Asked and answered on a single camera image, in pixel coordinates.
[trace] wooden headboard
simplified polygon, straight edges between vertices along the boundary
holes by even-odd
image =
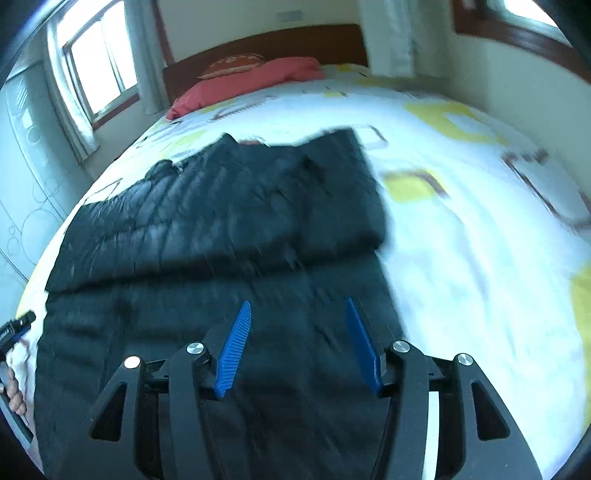
[[[314,57],[323,64],[368,64],[363,34],[355,24],[288,28],[224,43],[164,69],[164,84],[173,102],[193,85],[216,60],[237,53],[258,53],[266,60]]]

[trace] white curtain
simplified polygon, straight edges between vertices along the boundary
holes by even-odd
[[[369,67],[374,75],[446,75],[446,17],[442,3],[358,0]]]
[[[125,0],[125,22],[134,57],[139,97],[145,113],[152,115],[170,104],[162,76],[164,57],[150,2]]]
[[[57,16],[46,23],[43,65],[57,115],[79,163],[99,148],[90,121],[74,93],[66,60],[57,42]]]

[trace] black puffer jacket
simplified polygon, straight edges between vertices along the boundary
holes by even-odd
[[[388,403],[359,373],[353,296],[384,342],[400,326],[374,249],[385,235],[352,131],[299,147],[230,136],[160,162],[83,206],[54,270],[37,356],[35,423],[46,474],[128,355],[166,358],[252,304],[235,386],[211,403],[232,479],[369,478]]]

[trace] white bedsheet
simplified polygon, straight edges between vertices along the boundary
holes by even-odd
[[[591,261],[591,247],[572,227],[589,216],[575,183],[552,159],[525,160],[536,155],[535,145],[475,109],[397,92],[359,67],[327,72],[326,80],[272,87],[180,121],[158,121],[79,205],[120,192],[156,161],[185,158],[224,132],[294,144],[353,126],[388,213],[379,256],[407,339],[427,355],[470,353],[516,419],[544,479],[551,478],[586,428],[585,357],[571,280]],[[509,162],[507,152],[515,154]],[[10,359],[29,404],[44,286],[77,208],[19,307],[19,314],[33,309],[38,317],[25,336],[28,351],[17,346]],[[437,398],[430,400],[425,478],[433,478],[437,455]]]

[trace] yellow pattern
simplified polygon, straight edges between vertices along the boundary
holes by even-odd
[[[150,128],[148,128],[144,134],[142,135],[142,137],[147,137],[149,134],[151,134],[152,132],[155,132],[157,129],[159,129],[160,127],[166,125],[169,121],[166,120],[166,117],[162,117],[159,118],[158,120],[156,120],[156,123],[154,125],[152,125]]]
[[[346,97],[347,94],[344,92],[325,92],[324,96],[327,98]]]
[[[355,83],[364,87],[382,87],[396,89],[400,86],[400,81],[388,77],[368,77],[355,80]]]
[[[188,135],[175,138],[160,151],[160,156],[162,158],[172,157],[174,154],[182,153],[191,149],[193,142],[199,139],[206,131],[206,129],[197,130],[196,132],[192,132]]]
[[[350,63],[342,63],[336,66],[339,72],[357,72],[357,70]]]
[[[404,108],[442,135],[463,142],[508,145],[500,135],[469,133],[453,123],[447,115],[464,115],[479,123],[480,119],[466,105],[459,102],[406,103]]]
[[[417,176],[417,173],[429,174],[441,184],[432,171],[390,173],[384,176],[384,184],[390,198],[398,203],[410,203],[438,197],[439,194],[433,187],[425,179]]]
[[[591,263],[573,277],[570,284],[570,298],[585,356],[587,401],[584,428],[586,428],[591,423]]]
[[[223,102],[214,103],[213,105],[205,106],[205,107],[199,109],[199,113],[213,112],[214,110],[217,110],[218,108],[221,108],[223,106],[231,105],[231,104],[233,104],[235,102],[236,102],[236,99],[232,98],[232,99],[229,99],[229,100],[224,100]]]

